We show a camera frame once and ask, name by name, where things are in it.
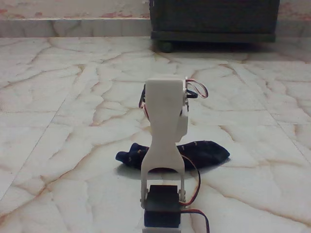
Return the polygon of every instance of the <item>white marble tile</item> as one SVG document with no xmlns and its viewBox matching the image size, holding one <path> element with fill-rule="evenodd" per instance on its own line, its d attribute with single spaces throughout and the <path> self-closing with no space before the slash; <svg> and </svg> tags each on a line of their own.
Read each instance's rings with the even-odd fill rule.
<svg viewBox="0 0 311 233">
<path fill-rule="evenodd" d="M 278 123 L 310 123 L 311 103 L 306 90 L 311 84 L 311 66 L 284 57 L 279 59 L 232 64 L 232 67 Z"/>
<path fill-rule="evenodd" d="M 139 171 L 114 159 L 133 142 L 150 143 L 149 132 L 139 126 L 130 117 L 100 127 L 51 125 L 0 202 L 0 232 L 141 232 Z M 231 152 L 230 162 L 203 171 L 193 205 L 205 211 L 213 231 L 247 232 L 253 225 L 253 232 L 307 229 L 310 165 L 280 127 L 191 125 L 183 142 L 199 139 Z M 187 195 L 194 186 L 188 176 Z M 123 224 L 112 224 L 116 218 Z M 193 221 L 200 232 L 204 222 Z"/>
<path fill-rule="evenodd" d="M 44 130 L 43 127 L 0 127 L 0 199 Z"/>
<path fill-rule="evenodd" d="M 308 162 L 311 163 L 311 125 L 288 124 L 281 125 L 281 127 Z"/>
<path fill-rule="evenodd" d="M 0 127 L 47 127 L 56 112 L 1 112 Z"/>
<path fill-rule="evenodd" d="M 139 112 L 143 84 L 157 73 L 193 77 L 208 87 L 207 100 L 190 101 L 193 122 L 204 118 L 210 125 L 276 124 L 250 88 L 227 67 L 226 61 L 162 56 L 147 50 L 123 53 L 104 64 L 89 63 L 53 122 L 98 126 L 110 118 Z"/>
<path fill-rule="evenodd" d="M 140 172 L 115 155 L 150 144 L 137 105 L 157 73 L 209 89 L 208 99 L 190 100 L 181 143 L 212 140 L 231 153 L 202 170 L 193 205 L 211 232 L 310 232 L 308 50 L 278 42 L 162 54 L 150 45 L 140 37 L 0 40 L 0 233 L 141 232 Z M 187 174 L 187 197 L 195 185 Z M 185 216 L 183 227 L 204 232 L 204 221 Z"/>
</svg>

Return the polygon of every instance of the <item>cable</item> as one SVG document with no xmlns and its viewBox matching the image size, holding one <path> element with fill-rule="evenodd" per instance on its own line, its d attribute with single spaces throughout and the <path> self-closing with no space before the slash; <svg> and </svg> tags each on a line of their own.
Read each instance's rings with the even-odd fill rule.
<svg viewBox="0 0 311 233">
<path fill-rule="evenodd" d="M 207 216 L 198 209 L 187 209 L 187 210 L 182 210 L 180 211 L 182 214 L 199 214 L 202 215 L 205 218 L 205 223 L 206 223 L 206 232 L 209 233 L 209 222 Z"/>
<path fill-rule="evenodd" d="M 190 201 L 188 202 L 183 202 L 183 201 L 180 201 L 179 204 L 182 205 L 182 206 L 188 206 L 188 205 L 191 205 L 194 200 L 196 199 L 196 197 L 198 196 L 199 194 L 199 190 L 200 190 L 200 187 L 201 187 L 201 174 L 199 172 L 199 170 L 196 168 L 196 166 L 194 165 L 193 161 L 191 161 L 191 159 L 189 159 L 188 157 L 184 156 L 184 155 L 181 155 L 184 159 L 187 159 L 191 164 L 192 166 L 195 168 L 195 170 L 198 172 L 198 178 L 199 178 L 199 181 L 198 181 L 198 185 L 196 187 L 196 190 L 192 196 L 192 198 L 190 199 Z"/>
<path fill-rule="evenodd" d="M 189 84 L 189 85 L 191 85 L 191 86 L 195 89 L 195 91 L 199 94 L 200 97 L 202 97 L 202 98 L 204 98 L 204 99 L 206 99 L 206 98 L 208 97 L 208 90 L 207 90 L 207 88 L 204 86 L 204 84 L 202 84 L 202 83 L 196 81 L 195 79 L 186 79 L 186 83 Z M 192 83 L 197 83 L 197 84 L 199 84 L 199 85 L 203 88 L 205 94 L 202 94 L 202 92 L 201 92 L 195 85 L 193 85 Z"/>
</svg>

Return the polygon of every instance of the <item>wall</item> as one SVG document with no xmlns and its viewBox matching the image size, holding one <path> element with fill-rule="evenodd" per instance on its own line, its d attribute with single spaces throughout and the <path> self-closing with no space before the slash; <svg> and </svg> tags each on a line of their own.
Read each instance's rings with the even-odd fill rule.
<svg viewBox="0 0 311 233">
<path fill-rule="evenodd" d="M 0 0 L 0 19 L 148 18 L 147 1 Z M 311 21 L 311 0 L 281 0 L 279 19 Z"/>
</svg>

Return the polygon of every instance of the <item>brown wire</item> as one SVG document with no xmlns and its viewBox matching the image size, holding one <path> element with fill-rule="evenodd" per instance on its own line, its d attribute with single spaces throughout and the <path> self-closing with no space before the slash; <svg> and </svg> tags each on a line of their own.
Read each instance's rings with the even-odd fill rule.
<svg viewBox="0 0 311 233">
<path fill-rule="evenodd" d="M 198 209 L 187 209 L 187 210 L 182 210 L 180 211 L 182 214 L 199 214 L 202 215 L 205 218 L 205 224 L 206 224 L 206 232 L 209 233 L 209 222 L 207 216 Z"/>
</svg>

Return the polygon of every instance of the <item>red wire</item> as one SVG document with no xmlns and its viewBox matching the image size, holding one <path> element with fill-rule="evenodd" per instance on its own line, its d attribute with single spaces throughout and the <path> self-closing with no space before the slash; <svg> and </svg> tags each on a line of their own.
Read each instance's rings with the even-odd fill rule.
<svg viewBox="0 0 311 233">
<path fill-rule="evenodd" d="M 200 190 L 200 187 L 201 187 L 201 174 L 199 172 L 199 170 L 196 168 L 195 164 L 193 163 L 193 161 L 191 161 L 191 159 L 187 158 L 186 156 L 184 155 L 181 155 L 183 158 L 187 159 L 191 164 L 192 166 L 195 168 L 195 170 L 198 172 L 198 178 L 199 178 L 199 182 L 198 182 L 198 185 L 197 185 L 197 188 L 193 194 L 193 196 L 191 197 L 190 201 L 188 202 L 182 202 L 180 201 L 179 204 L 182 205 L 182 206 L 188 206 L 188 205 L 191 205 L 194 200 L 196 199 L 196 197 L 198 196 L 199 194 L 199 190 Z"/>
</svg>

